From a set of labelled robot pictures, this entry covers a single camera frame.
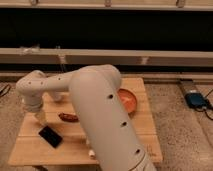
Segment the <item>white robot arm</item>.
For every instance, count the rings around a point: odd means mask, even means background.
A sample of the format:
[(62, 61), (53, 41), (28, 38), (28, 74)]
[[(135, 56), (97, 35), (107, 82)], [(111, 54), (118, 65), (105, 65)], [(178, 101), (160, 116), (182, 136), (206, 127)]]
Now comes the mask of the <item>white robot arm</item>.
[(16, 83), (28, 110), (42, 109), (45, 92), (69, 92), (74, 111), (103, 171), (156, 171), (118, 96), (112, 65), (86, 66), (46, 77), (35, 70)]

